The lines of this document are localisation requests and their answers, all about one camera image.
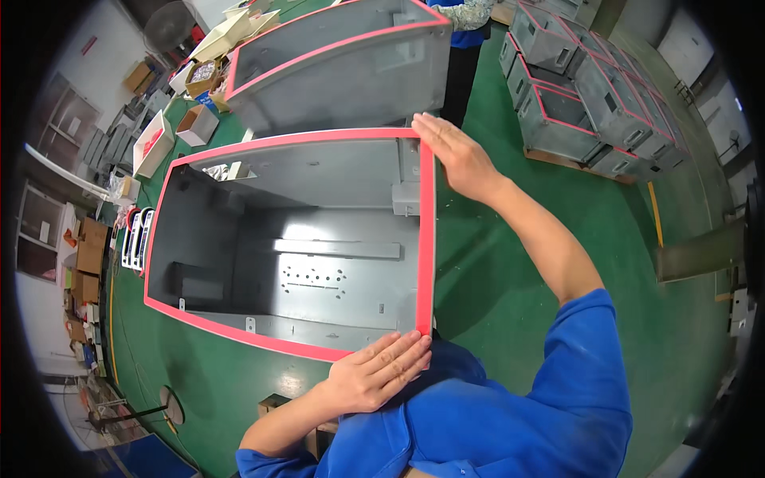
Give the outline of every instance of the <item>door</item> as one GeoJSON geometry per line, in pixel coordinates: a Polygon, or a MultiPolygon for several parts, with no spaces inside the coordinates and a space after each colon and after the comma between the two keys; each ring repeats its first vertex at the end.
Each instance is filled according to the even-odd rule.
{"type": "Polygon", "coordinates": [[[680,8],[659,45],[659,53],[675,75],[687,86],[691,86],[702,74],[714,52],[698,24],[680,8]]]}

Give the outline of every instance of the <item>green floor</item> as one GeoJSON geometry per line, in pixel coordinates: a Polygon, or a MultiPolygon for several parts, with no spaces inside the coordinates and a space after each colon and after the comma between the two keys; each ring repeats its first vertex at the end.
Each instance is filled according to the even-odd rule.
{"type": "MultiPolygon", "coordinates": [[[[329,0],[275,3],[291,9],[282,14],[289,19],[329,0]]],[[[501,172],[561,219],[602,274],[618,313],[635,419],[622,476],[645,476],[677,447],[714,398],[728,356],[728,306],[714,300],[720,287],[714,275],[656,283],[656,231],[644,184],[624,186],[523,157],[518,122],[497,61],[502,33],[495,28],[483,46],[464,130],[501,172]]],[[[168,121],[175,126],[186,108],[182,102],[172,105],[168,121]]],[[[238,142],[242,135],[236,117],[225,115],[210,146],[238,142]]],[[[166,161],[178,152],[200,149],[177,141],[166,161]]],[[[139,206],[156,204],[166,165],[145,184],[147,194],[140,196],[139,206]]],[[[689,164],[656,182],[667,242],[710,227],[697,170],[689,164]]],[[[555,297],[496,214],[450,191],[440,177],[437,213],[438,329],[480,357],[491,378],[511,392],[527,393],[542,363],[555,297]]],[[[182,324],[143,305],[143,284],[127,269],[114,278],[119,389],[134,408],[142,409],[155,404],[161,385],[172,387],[186,411],[187,423],[178,428],[182,445],[163,423],[148,426],[179,452],[185,447],[205,476],[230,476],[239,439],[257,417],[257,402],[271,393],[295,397],[306,392],[326,377],[329,365],[266,352],[182,324]]]]}

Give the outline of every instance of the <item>hand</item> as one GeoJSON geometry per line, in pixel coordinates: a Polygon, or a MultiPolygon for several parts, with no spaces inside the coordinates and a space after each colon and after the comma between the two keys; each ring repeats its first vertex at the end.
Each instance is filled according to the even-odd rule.
{"type": "Polygon", "coordinates": [[[486,205],[505,177],[498,173],[483,148],[445,119],[415,113],[412,128],[444,165],[449,186],[486,205]]]}
{"type": "Polygon", "coordinates": [[[336,361],[329,378],[316,385],[335,416],[382,407],[428,365],[429,335],[390,333],[366,349],[336,361]]]}

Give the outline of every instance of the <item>floral shirt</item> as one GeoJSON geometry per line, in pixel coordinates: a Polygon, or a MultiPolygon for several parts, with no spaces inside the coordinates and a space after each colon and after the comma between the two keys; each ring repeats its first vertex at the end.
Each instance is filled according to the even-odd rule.
{"type": "Polygon", "coordinates": [[[465,3],[453,7],[432,5],[431,8],[451,20],[454,31],[469,31],[477,30],[489,21],[495,2],[496,0],[465,0],[465,3]]]}

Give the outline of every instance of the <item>blue work uniform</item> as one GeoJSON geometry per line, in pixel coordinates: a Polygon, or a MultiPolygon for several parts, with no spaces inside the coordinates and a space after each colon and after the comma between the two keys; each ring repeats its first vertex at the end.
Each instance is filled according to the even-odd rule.
{"type": "Polygon", "coordinates": [[[414,467],[444,478],[616,476],[632,433],[616,314],[608,293],[561,307],[531,392],[513,395],[480,361],[445,340],[431,368],[374,413],[341,418],[317,463],[238,450],[244,478],[398,478],[414,467]]]}
{"type": "MultiPolygon", "coordinates": [[[[462,5],[465,0],[428,0],[428,7],[440,5],[442,7],[454,7],[462,5]]],[[[455,31],[451,34],[451,46],[465,49],[468,47],[477,47],[483,43],[483,32],[480,30],[455,31]]]]}

